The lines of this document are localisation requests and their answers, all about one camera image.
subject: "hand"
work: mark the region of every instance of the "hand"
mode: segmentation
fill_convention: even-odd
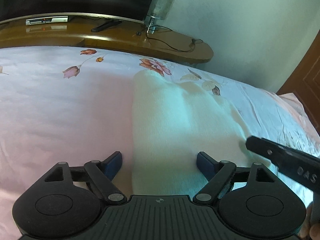
[[[312,240],[320,240],[320,223],[314,224],[310,227],[312,204],[313,203],[311,202],[310,205],[307,207],[306,218],[302,224],[300,232],[298,233],[298,236],[303,240],[309,238],[311,238]]]

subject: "pink bed sheet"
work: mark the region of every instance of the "pink bed sheet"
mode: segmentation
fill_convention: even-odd
[[[288,93],[280,96],[270,92],[267,93],[292,115],[296,122],[304,129],[307,135],[315,141],[315,143],[320,144],[319,134],[310,122],[306,112],[304,111],[302,103],[294,93]]]
[[[0,50],[1,69],[8,74],[0,74],[1,240],[17,240],[21,236],[12,218],[13,203],[57,162],[82,166],[121,151],[123,168],[113,182],[130,196],[132,78],[150,68],[142,63],[150,61],[143,58],[108,50],[84,54],[72,47]],[[204,88],[209,84],[208,93],[230,100],[254,136],[284,144],[287,135],[302,143],[308,141],[302,127],[312,134],[304,111],[296,115],[301,109],[294,111],[295,106],[285,101],[288,98],[270,97],[264,90],[247,84],[161,62],[166,65],[166,72],[159,68],[157,72],[167,80],[192,81]],[[299,188],[295,193],[305,198],[303,190]]]

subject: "wooden door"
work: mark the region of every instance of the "wooden door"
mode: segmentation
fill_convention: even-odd
[[[320,134],[320,31],[278,95],[294,93]]]

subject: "white towel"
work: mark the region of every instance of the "white towel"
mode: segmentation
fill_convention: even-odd
[[[207,183],[197,169],[204,151],[217,161],[250,167],[269,160],[246,150],[249,130],[225,98],[193,82],[176,84],[144,70],[134,77],[132,106],[136,195],[189,195]]]

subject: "white wall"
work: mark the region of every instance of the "white wall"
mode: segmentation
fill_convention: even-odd
[[[175,0],[157,23],[211,46],[198,68],[276,92],[320,29],[320,0]]]

